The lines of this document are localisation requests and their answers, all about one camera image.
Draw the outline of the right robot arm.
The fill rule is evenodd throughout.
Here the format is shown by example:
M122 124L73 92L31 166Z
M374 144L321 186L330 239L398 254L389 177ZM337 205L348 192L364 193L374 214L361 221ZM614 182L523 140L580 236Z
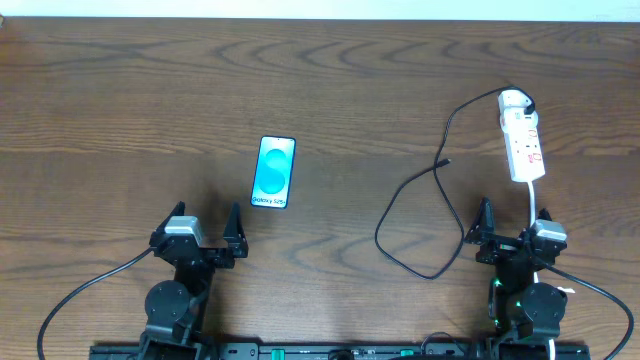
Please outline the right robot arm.
M566 293L535 274L567 248L564 227L546 210L516 237L495 232L491 202L483 198L465 241L479 247L475 259L495 268L489 285L489 317L496 334L485 340L488 359L551 359L560 335Z

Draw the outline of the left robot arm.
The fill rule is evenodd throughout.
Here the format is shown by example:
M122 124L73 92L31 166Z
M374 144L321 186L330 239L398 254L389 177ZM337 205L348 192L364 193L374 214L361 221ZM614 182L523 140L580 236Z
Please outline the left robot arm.
M231 206L223 231L224 247L204 247L199 219L185 214L180 201L150 236L153 255L174 267L174 278L149 290L139 359L217 359L219 346L202 332L218 269L232 269L248 256L240 207Z

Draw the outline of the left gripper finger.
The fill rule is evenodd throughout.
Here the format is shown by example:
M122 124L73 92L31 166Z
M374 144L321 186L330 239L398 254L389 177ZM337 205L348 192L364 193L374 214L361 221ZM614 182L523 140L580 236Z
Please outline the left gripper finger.
M242 226L240 206L237 202L231 206L223 239L227 242L227 249L234 258L248 257L249 246Z
M156 234L185 234L186 225L184 217L186 205L179 201L170 211L169 215L158 225Z

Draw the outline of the Samsung Galaxy smartphone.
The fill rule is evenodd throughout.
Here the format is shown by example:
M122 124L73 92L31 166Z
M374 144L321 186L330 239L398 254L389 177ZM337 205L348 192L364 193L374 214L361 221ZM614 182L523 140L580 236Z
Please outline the Samsung Galaxy smartphone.
M288 206L295 150L294 138L261 138L250 199L252 206L274 209Z

